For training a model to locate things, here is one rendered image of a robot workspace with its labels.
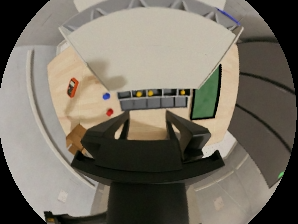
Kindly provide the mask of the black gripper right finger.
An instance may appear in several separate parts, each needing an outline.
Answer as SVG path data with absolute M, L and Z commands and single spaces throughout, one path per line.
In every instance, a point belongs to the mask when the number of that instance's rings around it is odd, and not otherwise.
M 203 149 L 211 138 L 211 133 L 208 128 L 180 117 L 169 110 L 166 110 L 165 122 L 168 139 L 178 140 L 172 124 L 180 132 L 181 137 L 178 141 L 182 155 L 185 152 Z

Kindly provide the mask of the brown cardboard box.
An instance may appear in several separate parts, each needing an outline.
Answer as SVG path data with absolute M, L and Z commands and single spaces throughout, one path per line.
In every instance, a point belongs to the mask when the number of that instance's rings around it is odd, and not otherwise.
M 82 146 L 80 143 L 83 135 L 87 131 L 86 128 L 84 128 L 81 124 L 78 124 L 72 129 L 72 132 L 66 136 L 66 149 L 69 147 L 70 144 L 72 144 L 68 151 L 72 153 L 75 156 L 75 153 L 77 150 L 80 150 L 82 153 L 86 152 L 86 149 Z M 72 143 L 73 142 L 73 143 Z M 81 149 L 82 148 L 82 149 Z M 83 150 L 84 149 L 84 150 Z M 85 152 L 83 152 L 85 151 Z

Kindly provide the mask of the green tray with black rim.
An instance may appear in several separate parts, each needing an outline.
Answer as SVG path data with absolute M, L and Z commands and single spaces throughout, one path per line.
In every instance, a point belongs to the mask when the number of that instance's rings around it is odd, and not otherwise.
M 220 98 L 221 81 L 222 64 L 220 63 L 199 89 L 193 88 L 191 121 L 215 118 Z

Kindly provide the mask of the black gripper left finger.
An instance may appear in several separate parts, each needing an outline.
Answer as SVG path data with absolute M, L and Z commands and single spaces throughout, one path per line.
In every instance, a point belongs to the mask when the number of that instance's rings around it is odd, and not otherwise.
M 101 136 L 103 138 L 115 139 L 115 133 L 122 127 L 118 139 L 128 139 L 130 126 L 130 111 L 127 110 L 120 115 L 90 127 L 85 132 L 86 135 Z M 85 135 L 84 134 L 84 135 Z

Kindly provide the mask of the white curved cover panel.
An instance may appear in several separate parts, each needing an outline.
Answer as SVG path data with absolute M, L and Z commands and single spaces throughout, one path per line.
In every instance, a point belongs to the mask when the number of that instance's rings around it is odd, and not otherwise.
M 121 111 L 188 108 L 244 28 L 216 8 L 225 1 L 73 0 L 58 30 Z

